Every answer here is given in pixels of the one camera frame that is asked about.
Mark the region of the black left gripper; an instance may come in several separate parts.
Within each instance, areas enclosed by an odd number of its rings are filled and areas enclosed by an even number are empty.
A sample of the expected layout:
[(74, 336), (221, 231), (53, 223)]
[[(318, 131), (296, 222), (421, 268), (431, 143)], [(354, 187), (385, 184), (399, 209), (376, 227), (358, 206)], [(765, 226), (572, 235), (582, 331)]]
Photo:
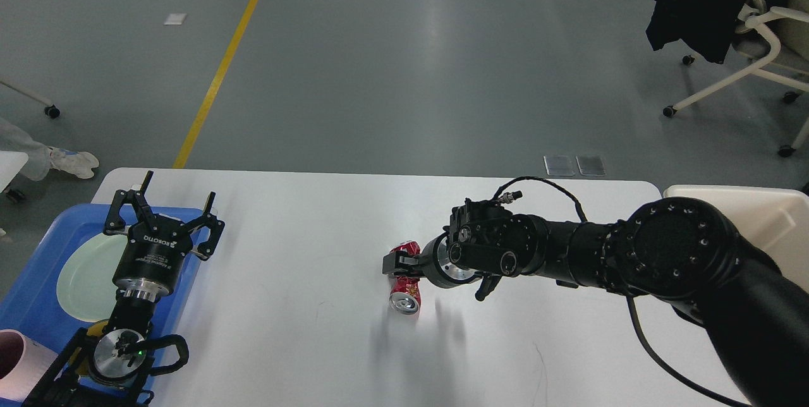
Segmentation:
[(125, 234), (121, 209), (129, 205), (137, 223), (126, 231), (127, 242), (112, 277), (127, 296), (156, 300), (172, 295), (183, 269), (185, 255), (201, 261), (213, 257), (225, 229), (214, 211), (216, 193), (211, 191), (202, 213), (190, 222), (171, 216), (156, 216), (145, 199), (154, 172), (147, 171), (139, 189), (119, 189), (104, 221), (103, 234)]

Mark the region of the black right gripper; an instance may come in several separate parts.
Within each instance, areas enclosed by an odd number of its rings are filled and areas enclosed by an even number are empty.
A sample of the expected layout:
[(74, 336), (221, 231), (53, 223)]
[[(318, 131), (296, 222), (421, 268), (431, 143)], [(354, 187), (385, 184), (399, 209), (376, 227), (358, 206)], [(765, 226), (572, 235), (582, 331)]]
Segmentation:
[(447, 249), (448, 234), (440, 234), (425, 245), (421, 254), (390, 252), (382, 258), (382, 274), (388, 277), (425, 277), (434, 286), (451, 289), (482, 278), (471, 269), (454, 265)]

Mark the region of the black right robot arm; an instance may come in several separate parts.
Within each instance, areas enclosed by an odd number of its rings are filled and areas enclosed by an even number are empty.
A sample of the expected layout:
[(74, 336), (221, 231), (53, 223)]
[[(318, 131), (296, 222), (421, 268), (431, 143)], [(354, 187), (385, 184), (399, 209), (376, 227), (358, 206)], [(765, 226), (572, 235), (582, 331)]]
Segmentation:
[(749, 404), (807, 405), (807, 292), (718, 208), (696, 198), (662, 198), (627, 220), (598, 224), (587, 220), (574, 199), (578, 222), (551, 222), (506, 208), (520, 197), (502, 185), (488, 200), (465, 200), (422, 251), (399, 246), (385, 255), (382, 273), (424, 277), (443, 289), (480, 281), (478, 301), (503, 278), (518, 276), (621, 295), (636, 337), (661, 369), (708, 398), (736, 406), (654, 352), (635, 306), (636, 297), (650, 295), (705, 329)]

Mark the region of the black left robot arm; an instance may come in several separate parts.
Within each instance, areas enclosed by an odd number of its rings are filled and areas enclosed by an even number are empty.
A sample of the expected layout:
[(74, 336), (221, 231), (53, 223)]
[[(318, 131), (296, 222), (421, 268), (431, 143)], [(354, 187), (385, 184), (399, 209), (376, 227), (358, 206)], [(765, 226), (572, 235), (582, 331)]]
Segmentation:
[(116, 302), (101, 332), (78, 329), (37, 379), (23, 406), (147, 406), (151, 377), (190, 361), (185, 338), (158, 332), (154, 312), (180, 284), (186, 260), (211, 258), (226, 226), (214, 213), (215, 193), (190, 222), (157, 214), (145, 193), (153, 171), (138, 189), (119, 189), (103, 234), (123, 235), (125, 246), (111, 281)]

